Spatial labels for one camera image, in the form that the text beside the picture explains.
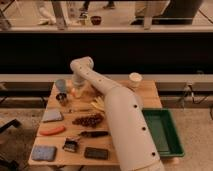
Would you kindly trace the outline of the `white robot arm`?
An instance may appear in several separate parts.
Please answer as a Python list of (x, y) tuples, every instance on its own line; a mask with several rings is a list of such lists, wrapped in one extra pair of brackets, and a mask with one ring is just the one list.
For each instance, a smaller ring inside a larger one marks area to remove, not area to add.
[(121, 171), (165, 171), (136, 94), (95, 72), (93, 66), (91, 57), (72, 60), (72, 82), (80, 87), (87, 80), (104, 95), (107, 123)]

